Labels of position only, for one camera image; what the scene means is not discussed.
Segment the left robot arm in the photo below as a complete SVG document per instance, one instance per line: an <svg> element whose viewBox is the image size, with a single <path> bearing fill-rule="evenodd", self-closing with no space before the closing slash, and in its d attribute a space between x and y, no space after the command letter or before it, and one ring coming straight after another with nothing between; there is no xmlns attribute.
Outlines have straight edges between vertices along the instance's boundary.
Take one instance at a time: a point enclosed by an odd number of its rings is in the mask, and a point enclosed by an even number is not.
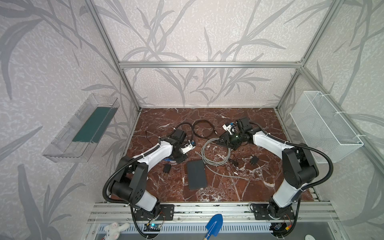
<svg viewBox="0 0 384 240"><path fill-rule="evenodd" d="M127 204L134 209L143 210L151 216L160 214L160 201L150 194L147 188L149 171L163 159L171 158L177 163L187 159L187 153L196 147L196 142L184 142L186 133L179 129L159 138L158 143L149 150L132 158L121 158L116 171L107 179L102 195L105 201Z"/></svg>

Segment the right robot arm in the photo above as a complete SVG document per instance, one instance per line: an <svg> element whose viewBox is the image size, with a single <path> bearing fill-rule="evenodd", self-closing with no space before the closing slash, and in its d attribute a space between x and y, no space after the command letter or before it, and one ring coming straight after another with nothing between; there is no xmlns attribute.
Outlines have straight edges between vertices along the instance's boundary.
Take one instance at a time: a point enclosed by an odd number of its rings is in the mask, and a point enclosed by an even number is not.
<svg viewBox="0 0 384 240"><path fill-rule="evenodd" d="M270 198L266 209L271 219L283 217L290 211L292 204L299 200L302 192L326 182L334 172L331 158L322 151L275 137L261 125L250 122L248 117L224 124L223 129L225 132L217 140L218 145L237 150L243 143L249 143L268 150L282 160L284 180ZM321 155L329 165L328 173L316 182L313 180L320 172L313 153Z"/></svg>

